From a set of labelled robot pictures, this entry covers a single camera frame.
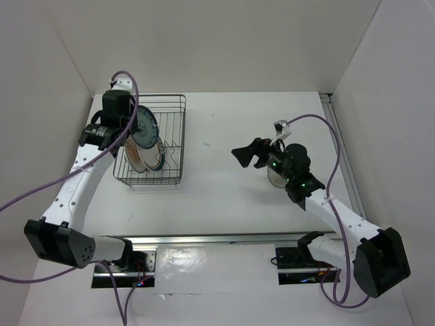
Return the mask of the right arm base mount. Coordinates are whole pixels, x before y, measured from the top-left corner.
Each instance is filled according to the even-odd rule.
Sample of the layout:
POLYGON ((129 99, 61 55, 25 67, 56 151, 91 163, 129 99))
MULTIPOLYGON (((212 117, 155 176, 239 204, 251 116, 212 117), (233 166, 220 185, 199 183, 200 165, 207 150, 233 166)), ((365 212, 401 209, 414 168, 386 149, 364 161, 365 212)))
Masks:
POLYGON ((278 270, 279 285, 305 285, 320 283, 324 278, 326 283, 333 283, 336 268, 324 261, 314 260, 308 252, 308 245, 323 232, 314 231, 297 240, 295 247, 278 247, 270 262, 278 270))

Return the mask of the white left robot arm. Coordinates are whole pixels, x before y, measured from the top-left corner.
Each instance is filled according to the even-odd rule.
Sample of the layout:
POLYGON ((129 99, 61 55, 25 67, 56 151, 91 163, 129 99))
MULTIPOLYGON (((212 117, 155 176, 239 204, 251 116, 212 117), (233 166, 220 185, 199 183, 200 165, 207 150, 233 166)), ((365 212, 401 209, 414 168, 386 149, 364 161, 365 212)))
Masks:
POLYGON ((73 176, 67 179, 57 197, 39 220, 28 220, 24 234, 43 260, 84 268, 93 261, 110 261, 119 271, 134 263, 133 244, 117 236, 91 237, 83 234, 84 220, 96 189, 117 156, 116 139, 133 113, 135 100, 127 90, 108 90, 102 96, 102 109, 83 129, 73 176))

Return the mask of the blue patterned small plate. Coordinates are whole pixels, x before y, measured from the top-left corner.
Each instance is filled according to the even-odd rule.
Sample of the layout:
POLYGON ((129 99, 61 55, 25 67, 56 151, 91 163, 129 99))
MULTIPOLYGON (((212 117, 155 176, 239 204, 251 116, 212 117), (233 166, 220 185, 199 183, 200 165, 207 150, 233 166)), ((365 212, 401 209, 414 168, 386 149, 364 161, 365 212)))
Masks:
POLYGON ((142 149, 151 149, 157 143, 159 139, 158 122, 154 114, 146 106, 138 106, 130 135, 133 141, 142 149))

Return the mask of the green red rimmed white plate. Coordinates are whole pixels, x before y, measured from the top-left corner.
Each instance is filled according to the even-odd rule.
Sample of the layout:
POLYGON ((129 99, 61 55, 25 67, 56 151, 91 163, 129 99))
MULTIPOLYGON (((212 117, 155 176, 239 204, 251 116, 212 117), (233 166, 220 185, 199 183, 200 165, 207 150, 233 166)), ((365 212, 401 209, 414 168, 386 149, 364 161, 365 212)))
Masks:
POLYGON ((165 163, 165 149, 162 143, 157 142, 152 148, 138 147, 139 159, 148 170, 162 170, 165 163))

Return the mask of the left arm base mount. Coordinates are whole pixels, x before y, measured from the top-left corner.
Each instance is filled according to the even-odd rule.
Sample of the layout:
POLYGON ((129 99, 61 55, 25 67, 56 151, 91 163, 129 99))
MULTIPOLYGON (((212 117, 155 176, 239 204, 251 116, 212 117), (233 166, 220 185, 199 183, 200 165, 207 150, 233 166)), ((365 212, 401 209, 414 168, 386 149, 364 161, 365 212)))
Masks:
MULTIPOLYGON (((116 287, 119 289, 152 288, 155 286, 156 264, 158 249, 152 244, 134 244, 133 252, 125 266, 115 261, 107 260, 107 267, 113 274, 116 287)), ((107 268, 99 262, 103 260, 101 255, 92 258, 96 262, 92 272, 92 289, 112 289, 112 281, 107 268)))

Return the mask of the orange sunburst white plate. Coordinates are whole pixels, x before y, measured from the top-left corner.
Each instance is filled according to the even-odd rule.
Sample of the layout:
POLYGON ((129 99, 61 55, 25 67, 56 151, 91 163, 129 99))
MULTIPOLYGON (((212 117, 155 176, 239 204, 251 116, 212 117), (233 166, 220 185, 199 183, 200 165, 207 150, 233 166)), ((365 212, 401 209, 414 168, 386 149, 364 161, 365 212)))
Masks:
POLYGON ((133 170, 135 170, 138 173, 144 173, 147 170, 147 167, 141 161, 137 149, 137 144, 130 137, 127 138, 125 142, 124 150, 125 150, 127 160, 131 165, 131 167, 133 168, 133 170))

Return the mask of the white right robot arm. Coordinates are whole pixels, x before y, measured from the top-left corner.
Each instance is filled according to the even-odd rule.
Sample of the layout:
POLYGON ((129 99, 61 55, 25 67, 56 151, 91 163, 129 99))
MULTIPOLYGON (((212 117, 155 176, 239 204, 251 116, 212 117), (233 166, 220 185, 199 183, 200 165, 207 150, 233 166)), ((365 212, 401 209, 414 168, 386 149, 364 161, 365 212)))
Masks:
POLYGON ((257 157, 255 168, 268 167, 282 177, 290 200, 342 237, 333 240, 319 231, 303 236, 296 251, 300 264, 312 266, 321 261, 348 270, 360 289, 372 298, 411 275, 401 235, 393 228, 382 229, 365 220, 329 194, 311 173, 305 146, 292 143, 281 149, 271 139, 256 138, 231 153, 243 168, 257 157))

